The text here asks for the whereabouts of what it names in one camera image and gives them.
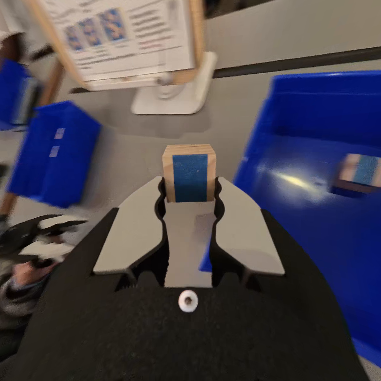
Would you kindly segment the wooden cube with blue stripe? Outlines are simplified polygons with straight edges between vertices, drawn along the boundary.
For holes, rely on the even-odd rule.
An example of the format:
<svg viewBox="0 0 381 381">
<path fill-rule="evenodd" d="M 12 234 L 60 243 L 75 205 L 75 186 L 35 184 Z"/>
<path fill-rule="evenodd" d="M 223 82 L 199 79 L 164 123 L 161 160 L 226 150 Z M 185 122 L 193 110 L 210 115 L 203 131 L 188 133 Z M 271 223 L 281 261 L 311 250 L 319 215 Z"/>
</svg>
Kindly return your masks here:
<svg viewBox="0 0 381 381">
<path fill-rule="evenodd" d="M 168 145 L 162 164 L 167 202 L 214 200 L 216 153 L 210 144 Z"/>
<path fill-rule="evenodd" d="M 332 193 L 348 197 L 380 192 L 381 158 L 347 154 L 340 162 L 331 184 Z"/>
</svg>

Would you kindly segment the printed instruction sheet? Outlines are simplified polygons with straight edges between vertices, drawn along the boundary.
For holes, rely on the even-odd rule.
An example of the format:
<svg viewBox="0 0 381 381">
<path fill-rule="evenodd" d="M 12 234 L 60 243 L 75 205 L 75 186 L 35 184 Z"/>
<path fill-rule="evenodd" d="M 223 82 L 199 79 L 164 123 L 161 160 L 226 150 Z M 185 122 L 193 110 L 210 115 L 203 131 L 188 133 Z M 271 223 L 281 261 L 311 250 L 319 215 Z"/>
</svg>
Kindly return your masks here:
<svg viewBox="0 0 381 381">
<path fill-rule="evenodd" d="M 84 81 L 193 69 L 187 1 L 38 1 Z"/>
</svg>

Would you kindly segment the person's left forearm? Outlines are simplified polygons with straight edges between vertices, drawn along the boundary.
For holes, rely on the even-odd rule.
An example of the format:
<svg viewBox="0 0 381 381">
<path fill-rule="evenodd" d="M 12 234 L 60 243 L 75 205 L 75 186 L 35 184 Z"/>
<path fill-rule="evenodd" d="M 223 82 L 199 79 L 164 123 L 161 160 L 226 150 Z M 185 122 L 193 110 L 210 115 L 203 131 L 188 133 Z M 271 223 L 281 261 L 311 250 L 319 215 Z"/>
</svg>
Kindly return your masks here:
<svg viewBox="0 0 381 381">
<path fill-rule="evenodd" d="M 16 331 L 24 328 L 48 281 L 50 275 L 30 285 L 19 285 L 13 278 L 15 263 L 1 265 L 0 278 L 0 329 Z"/>
</svg>

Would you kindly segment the person's left hand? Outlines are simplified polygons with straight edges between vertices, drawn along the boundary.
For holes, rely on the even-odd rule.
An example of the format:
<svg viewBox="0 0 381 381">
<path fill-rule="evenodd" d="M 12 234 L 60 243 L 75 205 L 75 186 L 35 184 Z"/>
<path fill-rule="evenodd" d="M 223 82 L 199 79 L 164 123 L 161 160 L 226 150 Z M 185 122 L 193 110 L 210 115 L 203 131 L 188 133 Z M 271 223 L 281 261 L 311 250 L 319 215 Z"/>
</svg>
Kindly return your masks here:
<svg viewBox="0 0 381 381">
<path fill-rule="evenodd" d="M 53 262 L 51 265 L 42 268 L 36 268 L 32 262 L 26 262 L 13 266 L 12 285 L 13 288 L 22 289 L 45 279 L 60 263 Z"/>
</svg>

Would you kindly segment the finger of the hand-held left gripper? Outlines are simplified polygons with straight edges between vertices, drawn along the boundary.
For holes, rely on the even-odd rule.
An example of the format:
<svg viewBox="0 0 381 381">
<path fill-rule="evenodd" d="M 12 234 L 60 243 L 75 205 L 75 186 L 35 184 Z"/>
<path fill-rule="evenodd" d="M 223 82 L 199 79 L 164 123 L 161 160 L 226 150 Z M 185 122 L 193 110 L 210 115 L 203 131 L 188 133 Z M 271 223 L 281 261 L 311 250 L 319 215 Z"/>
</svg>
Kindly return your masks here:
<svg viewBox="0 0 381 381">
<path fill-rule="evenodd" d="M 41 231 L 67 231 L 86 222 L 88 219 L 82 217 L 50 217 L 39 221 L 38 228 Z"/>
<path fill-rule="evenodd" d="M 73 250 L 74 246 L 67 243 L 34 241 L 23 248 L 18 255 L 37 256 L 39 259 L 64 259 Z"/>
</svg>

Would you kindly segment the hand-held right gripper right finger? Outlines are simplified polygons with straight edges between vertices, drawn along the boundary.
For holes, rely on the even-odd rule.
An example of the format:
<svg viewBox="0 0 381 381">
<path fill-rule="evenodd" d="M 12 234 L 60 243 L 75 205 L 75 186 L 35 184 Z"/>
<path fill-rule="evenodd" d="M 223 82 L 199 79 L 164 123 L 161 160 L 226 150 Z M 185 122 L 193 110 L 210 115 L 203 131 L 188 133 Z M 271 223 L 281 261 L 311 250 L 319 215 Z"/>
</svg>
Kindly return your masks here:
<svg viewBox="0 0 381 381">
<path fill-rule="evenodd" d="M 226 180 L 215 180 L 215 221 L 210 238 L 212 286 L 226 273 L 238 280 L 255 274 L 283 277 L 285 269 L 260 206 Z"/>
</svg>

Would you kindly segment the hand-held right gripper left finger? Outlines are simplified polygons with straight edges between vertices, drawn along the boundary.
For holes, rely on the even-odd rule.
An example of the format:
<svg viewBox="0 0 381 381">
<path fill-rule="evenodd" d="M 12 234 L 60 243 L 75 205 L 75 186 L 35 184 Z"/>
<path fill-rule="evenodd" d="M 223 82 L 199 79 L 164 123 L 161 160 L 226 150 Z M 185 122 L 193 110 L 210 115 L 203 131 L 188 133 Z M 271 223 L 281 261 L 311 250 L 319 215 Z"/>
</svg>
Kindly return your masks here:
<svg viewBox="0 0 381 381">
<path fill-rule="evenodd" d="M 133 287 L 142 273 L 152 272 L 164 286 L 169 265 L 165 197 L 164 178 L 156 176 L 119 205 L 93 267 L 95 275 L 122 274 Z"/>
</svg>

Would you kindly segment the grey table with wooden edge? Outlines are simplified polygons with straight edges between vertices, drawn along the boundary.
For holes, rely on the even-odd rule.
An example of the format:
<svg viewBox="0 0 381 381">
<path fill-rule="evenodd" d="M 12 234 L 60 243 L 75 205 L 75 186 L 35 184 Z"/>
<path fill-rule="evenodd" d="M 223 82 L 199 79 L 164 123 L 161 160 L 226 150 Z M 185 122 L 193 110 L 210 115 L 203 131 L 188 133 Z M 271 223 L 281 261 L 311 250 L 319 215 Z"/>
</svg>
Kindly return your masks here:
<svg viewBox="0 0 381 381">
<path fill-rule="evenodd" d="M 38 107 L 49 105 L 55 101 L 64 74 L 65 69 L 60 60 L 56 58 L 49 73 L 48 79 L 42 89 L 41 96 L 38 99 Z M 18 196 L 16 194 L 7 191 L 2 198 L 0 214 L 9 216 L 12 213 L 17 200 Z"/>
</svg>

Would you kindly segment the blue plastic bin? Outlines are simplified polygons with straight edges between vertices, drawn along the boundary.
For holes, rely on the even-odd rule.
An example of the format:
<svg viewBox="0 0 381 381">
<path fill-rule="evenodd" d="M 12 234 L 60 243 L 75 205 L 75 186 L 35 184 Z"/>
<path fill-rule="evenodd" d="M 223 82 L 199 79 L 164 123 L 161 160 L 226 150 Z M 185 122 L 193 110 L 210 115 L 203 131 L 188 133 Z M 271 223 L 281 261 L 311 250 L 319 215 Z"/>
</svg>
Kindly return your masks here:
<svg viewBox="0 0 381 381">
<path fill-rule="evenodd" d="M 30 71 L 15 61 L 2 59 L 0 71 L 0 130 L 28 125 L 40 83 Z"/>
<path fill-rule="evenodd" d="M 380 70 L 276 75 L 233 183 L 318 266 L 360 356 L 380 367 L 380 190 L 334 190 L 347 154 L 380 158 Z"/>
<path fill-rule="evenodd" d="M 57 208 L 80 202 L 101 124 L 72 101 L 36 108 L 7 191 Z M 49 158 L 58 128 L 65 128 L 58 155 Z"/>
</svg>

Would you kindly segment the white stand with wooden board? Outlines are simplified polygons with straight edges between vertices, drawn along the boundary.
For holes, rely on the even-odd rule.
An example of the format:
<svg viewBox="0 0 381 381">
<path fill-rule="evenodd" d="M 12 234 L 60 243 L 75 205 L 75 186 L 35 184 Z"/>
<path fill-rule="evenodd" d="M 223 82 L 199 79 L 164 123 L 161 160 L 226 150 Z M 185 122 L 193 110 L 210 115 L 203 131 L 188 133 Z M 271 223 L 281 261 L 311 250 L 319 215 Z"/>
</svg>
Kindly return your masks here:
<svg viewBox="0 0 381 381">
<path fill-rule="evenodd" d="M 217 54 L 205 47 L 203 1 L 187 0 L 195 58 L 193 69 L 92 81 L 83 80 L 38 0 L 24 2 L 80 88 L 92 92 L 137 88 L 131 104 L 131 112 L 137 115 L 188 115 L 203 107 L 217 63 Z"/>
</svg>

